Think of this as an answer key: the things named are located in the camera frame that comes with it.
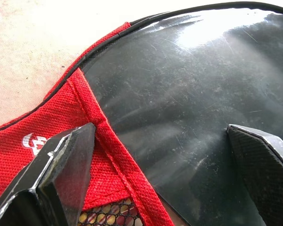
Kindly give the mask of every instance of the mesh netting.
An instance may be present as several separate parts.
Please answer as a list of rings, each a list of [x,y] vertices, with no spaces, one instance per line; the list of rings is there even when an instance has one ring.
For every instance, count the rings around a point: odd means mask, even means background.
[[[77,226],[143,226],[130,198],[83,211]]]

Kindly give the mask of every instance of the white logo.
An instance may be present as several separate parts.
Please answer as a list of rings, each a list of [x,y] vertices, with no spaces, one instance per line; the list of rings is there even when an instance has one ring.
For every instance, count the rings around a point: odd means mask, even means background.
[[[37,138],[36,140],[32,139],[33,147],[31,147],[29,145],[29,140],[32,135],[33,133],[30,133],[25,137],[23,137],[22,144],[24,147],[31,148],[31,150],[33,151],[33,155],[36,156],[41,150],[41,148],[44,146],[44,144],[46,143],[47,139],[45,137],[36,136]]]

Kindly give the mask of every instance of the black piping edge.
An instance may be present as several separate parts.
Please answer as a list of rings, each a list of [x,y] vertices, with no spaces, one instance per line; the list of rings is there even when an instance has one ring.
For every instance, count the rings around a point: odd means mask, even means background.
[[[73,65],[72,68],[70,68],[69,72],[64,76],[64,78],[62,79],[62,81],[57,85],[57,87],[48,95],[48,97],[46,99],[44,99],[38,106],[36,106],[32,111],[28,112],[27,114],[23,115],[21,118],[19,118],[18,120],[13,121],[12,123],[3,126],[0,128],[1,130],[4,130],[16,123],[18,123],[19,121],[21,121],[22,119],[26,118],[27,116],[31,115],[32,113],[36,112],[40,107],[42,107],[47,101],[49,101],[59,90],[60,88],[66,83],[67,79],[76,71],[76,69],[79,68],[79,66],[85,61],[87,60],[91,55],[93,55],[95,52],[97,52],[100,48],[106,46],[107,44],[114,42],[115,40],[119,39],[120,35],[116,34],[114,36],[112,36],[110,39],[102,42],[101,44],[97,45],[96,47],[94,47],[92,50],[90,50],[88,53],[86,53],[84,56],[82,56],[78,62]]]
[[[264,11],[273,11],[275,13],[280,13],[283,14],[283,7],[268,4],[268,3],[262,3],[262,2],[252,2],[252,1],[240,1],[240,2],[226,2],[226,3],[217,3],[217,4],[210,4],[210,5],[204,5],[204,6],[197,6],[197,7],[192,7],[192,8],[186,8],[186,9],[181,9],[173,12],[166,12],[166,13],[161,13],[161,14],[156,14],[154,16],[149,16],[149,17],[144,17],[142,19],[133,21],[130,23],[131,27],[128,27],[126,30],[119,32],[118,34],[114,35],[110,39],[102,42],[101,44],[97,45],[94,47],[92,50],[90,50],[88,53],[86,53],[84,56],[82,56],[78,62],[70,68],[69,72],[65,75],[63,80],[60,82],[59,85],[51,92],[48,97],[43,100],[37,107],[35,107],[32,111],[28,112],[18,120],[13,121],[12,123],[3,126],[0,128],[1,130],[4,130],[22,119],[26,118],[30,114],[34,113],[37,111],[40,107],[42,107],[48,100],[50,100],[57,92],[58,90],[65,84],[66,80],[75,72],[76,69],[80,67],[80,65],[87,60],[90,56],[92,56],[95,52],[97,52],[100,48],[106,46],[107,44],[114,42],[118,40],[121,37],[124,37],[140,28],[143,28],[153,22],[157,22],[159,20],[166,19],[168,17],[172,16],[177,16],[180,14],[185,14],[185,13],[192,13],[192,12],[197,12],[197,11],[205,11],[205,10],[214,10],[214,9],[226,9],[226,8],[249,8],[249,9],[261,9]]]
[[[273,11],[275,13],[283,14],[283,7],[272,5],[268,3],[255,2],[255,1],[238,1],[238,2],[225,2],[225,3],[216,3],[204,6],[196,6],[192,8],[180,9],[178,11],[166,12],[157,14],[154,16],[149,16],[141,20],[136,20],[130,23],[131,27],[128,27],[126,30],[121,31],[120,36],[125,36],[137,29],[143,28],[153,22],[163,20],[172,16],[177,16],[179,14],[193,13],[198,11],[214,10],[214,9],[226,9],[226,8],[249,8],[249,9],[261,9],[264,11]]]

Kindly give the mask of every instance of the red mesh fabric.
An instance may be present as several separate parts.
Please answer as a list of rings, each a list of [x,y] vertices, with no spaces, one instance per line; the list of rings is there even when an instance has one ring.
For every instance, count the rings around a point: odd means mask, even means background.
[[[49,138],[87,122],[92,122],[97,131],[92,183],[83,209],[132,197],[145,225],[173,225],[155,191],[109,126],[79,69],[45,105],[0,131],[0,195],[13,177],[33,159],[31,149],[22,146],[24,136],[33,133],[34,136]]]

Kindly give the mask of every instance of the scratched plastic surface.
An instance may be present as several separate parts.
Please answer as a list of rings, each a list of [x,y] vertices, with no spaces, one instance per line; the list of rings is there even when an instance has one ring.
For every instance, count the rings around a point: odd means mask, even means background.
[[[175,16],[120,39],[82,69],[148,180],[191,225],[265,225],[225,128],[283,139],[283,15]]]

